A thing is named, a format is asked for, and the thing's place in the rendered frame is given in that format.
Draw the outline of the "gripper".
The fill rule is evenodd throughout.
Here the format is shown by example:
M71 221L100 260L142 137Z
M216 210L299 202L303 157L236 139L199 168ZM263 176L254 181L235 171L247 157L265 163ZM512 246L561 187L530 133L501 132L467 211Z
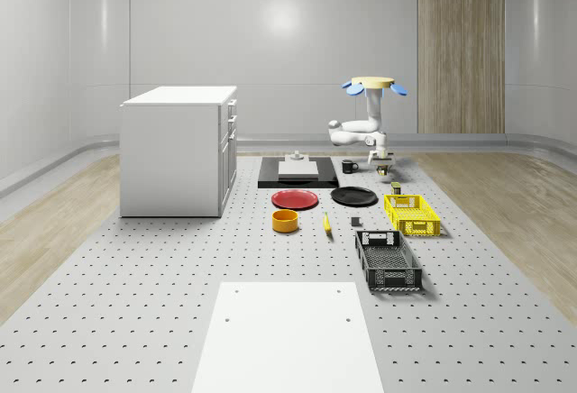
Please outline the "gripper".
M368 164L377 170L378 166L389 165L389 169L395 164L395 157L392 152L370 151Z

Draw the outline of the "black plate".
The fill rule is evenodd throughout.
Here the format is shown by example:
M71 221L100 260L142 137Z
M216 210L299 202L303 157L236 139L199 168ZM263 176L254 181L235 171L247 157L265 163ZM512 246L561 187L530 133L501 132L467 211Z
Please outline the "black plate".
M331 192L331 198L337 204L352 207L372 206L378 203L377 195L364 187L338 187Z

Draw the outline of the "yellow basket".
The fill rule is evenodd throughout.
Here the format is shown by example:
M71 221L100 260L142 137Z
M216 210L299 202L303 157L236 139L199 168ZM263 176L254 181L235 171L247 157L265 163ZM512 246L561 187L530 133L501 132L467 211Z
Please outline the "yellow basket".
M439 235L440 218L420 195L386 195L384 209L395 230L405 235Z

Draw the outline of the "red plate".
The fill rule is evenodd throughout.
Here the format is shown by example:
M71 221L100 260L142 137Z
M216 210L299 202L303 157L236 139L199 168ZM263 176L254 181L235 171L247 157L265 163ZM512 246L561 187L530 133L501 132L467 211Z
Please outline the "red plate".
M286 189L274 193L271 202L281 209L305 210L316 206L318 197L308 190Z

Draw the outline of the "dark grey basket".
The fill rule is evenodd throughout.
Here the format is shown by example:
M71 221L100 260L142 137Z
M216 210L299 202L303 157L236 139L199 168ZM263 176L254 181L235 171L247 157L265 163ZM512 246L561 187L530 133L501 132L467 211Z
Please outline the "dark grey basket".
M422 267L399 231L357 231L356 250L369 288L422 288Z

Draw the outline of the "black stove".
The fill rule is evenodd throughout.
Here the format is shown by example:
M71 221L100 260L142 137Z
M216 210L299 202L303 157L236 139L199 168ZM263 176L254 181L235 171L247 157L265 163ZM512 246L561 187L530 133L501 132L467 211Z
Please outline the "black stove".
M258 188L337 188L338 178L328 157L311 157L295 151L280 157L264 157Z

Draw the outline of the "yellow bowl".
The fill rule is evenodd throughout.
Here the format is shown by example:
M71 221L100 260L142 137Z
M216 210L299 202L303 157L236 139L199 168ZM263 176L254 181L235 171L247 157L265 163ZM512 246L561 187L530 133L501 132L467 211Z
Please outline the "yellow bowl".
M272 214L272 228L278 233L292 233L298 229L298 213L290 209L280 209Z

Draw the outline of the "white board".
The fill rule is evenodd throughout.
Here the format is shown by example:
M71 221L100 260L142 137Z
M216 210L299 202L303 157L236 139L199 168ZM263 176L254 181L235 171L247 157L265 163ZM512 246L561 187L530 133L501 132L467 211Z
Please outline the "white board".
M383 393L357 287L222 283L192 393Z

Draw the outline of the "white cabinet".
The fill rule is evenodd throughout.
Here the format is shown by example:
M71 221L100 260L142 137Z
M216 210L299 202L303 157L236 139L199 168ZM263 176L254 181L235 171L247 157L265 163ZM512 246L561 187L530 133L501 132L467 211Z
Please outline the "white cabinet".
M236 176L237 88L157 87L121 107L120 214L219 217Z

